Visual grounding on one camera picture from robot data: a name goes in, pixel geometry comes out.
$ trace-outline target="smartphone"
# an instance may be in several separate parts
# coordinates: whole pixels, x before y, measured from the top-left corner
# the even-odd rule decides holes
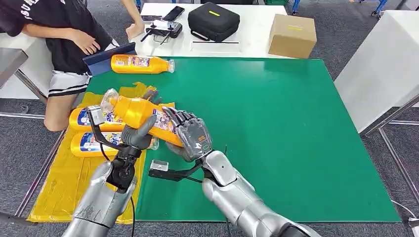
[[[174,21],[178,16],[180,16],[185,9],[180,6],[175,6],[166,16],[163,17],[164,21]]]
[[[143,19],[144,23],[151,23],[154,20],[161,20],[162,16],[146,15],[146,16],[141,16],[141,18]]]

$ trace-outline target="carrying strap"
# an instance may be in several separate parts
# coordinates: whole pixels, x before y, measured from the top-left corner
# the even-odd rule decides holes
[[[200,34],[198,34],[198,33],[194,32],[193,30],[191,30],[191,35],[193,35],[193,36],[195,36],[195,37],[197,37],[197,38],[199,38],[199,39],[201,39],[201,40],[204,40],[204,41],[209,41],[209,39],[208,39],[208,38],[205,38],[204,36],[202,36],[202,35],[200,35]]]

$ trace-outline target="orange plastic bottle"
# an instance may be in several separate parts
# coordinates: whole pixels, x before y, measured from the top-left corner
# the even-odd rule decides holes
[[[122,132],[102,132],[103,136],[109,142],[118,145],[122,142]],[[151,139],[148,149],[157,150],[159,147],[159,140],[156,138]],[[81,132],[74,135],[71,140],[70,150],[73,155],[77,157],[101,157],[102,151],[100,150],[100,143],[94,138],[93,132]],[[114,156],[118,150],[103,145],[103,151],[107,156]]]
[[[125,126],[122,119],[115,116],[112,111],[103,113],[103,118],[105,123],[100,125],[101,131],[122,131]],[[69,124],[71,128],[77,131],[91,131],[90,121],[85,108],[75,108],[70,114]]]
[[[141,57],[129,54],[115,54],[111,59],[112,70],[116,73],[158,74],[174,72],[174,61],[159,57]]]
[[[141,98],[119,96],[116,90],[109,89],[103,96],[100,106],[104,112],[113,111],[132,128],[139,128],[149,116],[156,115],[157,121],[148,133],[177,146],[183,146],[174,132],[170,118],[163,112],[160,105]]]

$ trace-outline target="white shorts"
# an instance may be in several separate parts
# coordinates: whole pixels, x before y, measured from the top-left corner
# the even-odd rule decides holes
[[[119,44],[113,39],[106,50],[118,47]],[[52,71],[53,76],[49,85],[48,97],[79,94],[86,91],[91,76],[85,73],[64,73],[61,71]]]

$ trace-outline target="cardboard box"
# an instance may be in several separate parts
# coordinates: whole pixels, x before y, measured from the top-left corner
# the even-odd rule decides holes
[[[269,54],[308,58],[316,42],[314,19],[275,15],[269,35]]]

